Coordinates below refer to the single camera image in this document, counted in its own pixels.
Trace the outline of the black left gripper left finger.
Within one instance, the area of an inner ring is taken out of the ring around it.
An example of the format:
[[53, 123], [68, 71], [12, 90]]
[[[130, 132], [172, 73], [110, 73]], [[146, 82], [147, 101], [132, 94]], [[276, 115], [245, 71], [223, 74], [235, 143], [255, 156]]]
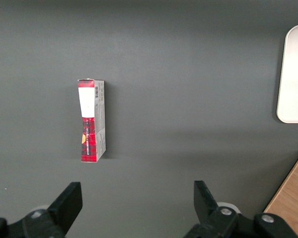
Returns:
[[64, 238], [82, 209], [81, 183], [71, 182], [46, 209], [8, 224], [0, 218], [0, 238]]

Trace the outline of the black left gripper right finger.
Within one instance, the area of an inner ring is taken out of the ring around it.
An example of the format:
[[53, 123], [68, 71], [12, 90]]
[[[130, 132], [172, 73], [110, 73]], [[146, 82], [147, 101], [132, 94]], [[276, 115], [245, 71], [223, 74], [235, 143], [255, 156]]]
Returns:
[[278, 215], [259, 213], [251, 220], [228, 206], [219, 206], [205, 182], [194, 181], [194, 208], [199, 223], [186, 238], [296, 238]]

